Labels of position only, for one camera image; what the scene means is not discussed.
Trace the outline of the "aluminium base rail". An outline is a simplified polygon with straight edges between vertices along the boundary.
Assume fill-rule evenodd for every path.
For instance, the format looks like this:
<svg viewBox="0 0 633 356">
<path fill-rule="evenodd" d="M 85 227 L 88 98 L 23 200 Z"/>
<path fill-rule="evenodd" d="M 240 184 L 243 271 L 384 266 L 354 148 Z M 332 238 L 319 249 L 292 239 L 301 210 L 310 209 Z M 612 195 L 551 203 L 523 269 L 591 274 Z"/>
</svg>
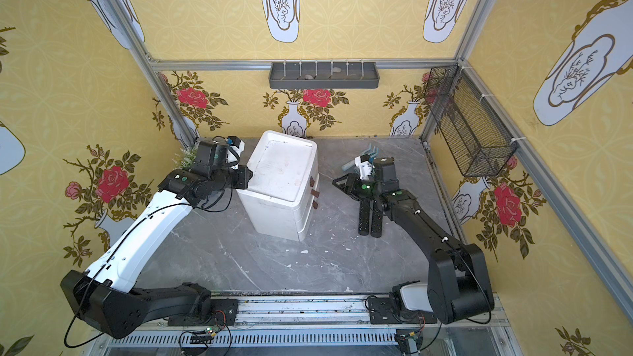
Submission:
<svg viewBox="0 0 633 356">
<path fill-rule="evenodd" d="M 89 355 L 179 355 L 182 351 L 221 355 L 246 348 L 281 352 L 301 347 L 381 347 L 411 355 L 520 355 L 504 308 L 466 321 L 442 324 L 415 312 L 397 318 L 385 295 L 233 296 L 227 314 L 204 326 L 170 326 L 165 320 L 140 326 L 122 340 L 107 336 Z"/>
</svg>

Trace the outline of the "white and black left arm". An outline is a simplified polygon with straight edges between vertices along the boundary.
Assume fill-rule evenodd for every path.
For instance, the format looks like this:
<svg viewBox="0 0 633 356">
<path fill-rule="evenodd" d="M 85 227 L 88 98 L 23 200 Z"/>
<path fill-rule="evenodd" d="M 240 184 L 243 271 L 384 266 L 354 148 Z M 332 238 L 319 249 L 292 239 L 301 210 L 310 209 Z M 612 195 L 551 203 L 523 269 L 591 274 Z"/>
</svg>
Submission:
<svg viewBox="0 0 633 356">
<path fill-rule="evenodd" d="M 191 165 L 166 176 L 145 211 L 102 257 L 83 272 L 64 276 L 60 286 L 74 319 L 123 339 L 149 321 L 209 316 L 210 292 L 196 283 L 154 289 L 136 283 L 166 236 L 193 209 L 212 195 L 247 189 L 253 173 L 240 163 L 244 148 L 236 136 L 200 141 Z"/>
</svg>

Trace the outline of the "green artificial potted plant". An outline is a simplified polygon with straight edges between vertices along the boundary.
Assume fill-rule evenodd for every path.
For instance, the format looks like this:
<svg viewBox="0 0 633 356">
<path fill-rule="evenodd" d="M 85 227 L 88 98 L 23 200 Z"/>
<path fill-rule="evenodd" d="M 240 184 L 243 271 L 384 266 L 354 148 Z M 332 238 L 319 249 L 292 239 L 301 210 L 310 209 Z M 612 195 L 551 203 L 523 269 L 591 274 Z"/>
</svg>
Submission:
<svg viewBox="0 0 633 356">
<path fill-rule="evenodd" d="M 180 168 L 183 170 L 191 169 L 196 159 L 197 152 L 197 145 L 188 148 L 182 148 L 181 151 L 176 154 L 175 158 L 173 158 L 173 162 L 175 163 L 176 168 Z"/>
</svg>

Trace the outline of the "grey wall shelf tray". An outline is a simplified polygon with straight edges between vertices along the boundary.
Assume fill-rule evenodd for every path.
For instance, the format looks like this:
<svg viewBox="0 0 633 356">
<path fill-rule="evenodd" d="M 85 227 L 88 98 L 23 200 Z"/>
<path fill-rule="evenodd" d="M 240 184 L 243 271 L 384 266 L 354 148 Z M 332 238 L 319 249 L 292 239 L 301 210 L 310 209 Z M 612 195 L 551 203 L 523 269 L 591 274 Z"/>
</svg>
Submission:
<svg viewBox="0 0 633 356">
<path fill-rule="evenodd" d="M 380 74 L 372 61 L 298 60 L 273 62 L 272 89 L 376 89 Z"/>
</svg>

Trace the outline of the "white plastic drawer cabinet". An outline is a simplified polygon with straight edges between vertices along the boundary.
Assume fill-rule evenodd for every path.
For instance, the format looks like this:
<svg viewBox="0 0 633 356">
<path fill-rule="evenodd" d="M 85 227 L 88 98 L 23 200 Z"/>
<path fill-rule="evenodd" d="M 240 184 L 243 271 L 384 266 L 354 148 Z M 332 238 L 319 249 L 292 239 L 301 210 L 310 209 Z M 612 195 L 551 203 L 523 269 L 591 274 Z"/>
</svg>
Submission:
<svg viewBox="0 0 633 356">
<path fill-rule="evenodd" d="M 269 130 L 259 139 L 247 167 L 253 176 L 238 195 L 254 229 L 303 242 L 319 196 L 317 144 Z"/>
</svg>

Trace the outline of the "black rhinestone microphone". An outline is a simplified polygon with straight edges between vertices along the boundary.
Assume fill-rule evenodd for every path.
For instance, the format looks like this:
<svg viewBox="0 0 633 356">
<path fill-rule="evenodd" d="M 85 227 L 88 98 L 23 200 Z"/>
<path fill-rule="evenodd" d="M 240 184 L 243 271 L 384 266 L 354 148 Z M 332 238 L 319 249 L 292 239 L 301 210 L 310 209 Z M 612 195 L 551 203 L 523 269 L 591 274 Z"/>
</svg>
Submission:
<svg viewBox="0 0 633 356">
<path fill-rule="evenodd" d="M 375 238 L 382 237 L 383 214 L 381 204 L 373 201 L 371 204 L 372 214 L 370 222 L 370 235 Z"/>
<path fill-rule="evenodd" d="M 358 234 L 361 236 L 369 235 L 371 228 L 371 200 L 361 199 L 359 201 L 359 229 Z"/>
</svg>

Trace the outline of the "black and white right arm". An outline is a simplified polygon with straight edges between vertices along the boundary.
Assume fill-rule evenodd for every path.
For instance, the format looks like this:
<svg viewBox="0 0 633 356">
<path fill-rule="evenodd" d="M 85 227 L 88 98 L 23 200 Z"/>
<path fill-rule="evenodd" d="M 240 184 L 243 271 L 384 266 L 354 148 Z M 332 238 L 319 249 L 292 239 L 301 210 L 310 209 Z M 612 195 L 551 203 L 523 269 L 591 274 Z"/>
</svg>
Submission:
<svg viewBox="0 0 633 356">
<path fill-rule="evenodd" d="M 428 263 L 424 282 L 393 287 L 396 315 L 427 312 L 450 324 L 491 314 L 495 301 L 483 251 L 451 236 L 423 211 L 417 198 L 401 188 L 393 158 L 370 162 L 362 156 L 357 168 L 332 184 L 359 202 L 359 234 L 380 237 L 382 221 L 389 219 L 409 235 Z"/>
</svg>

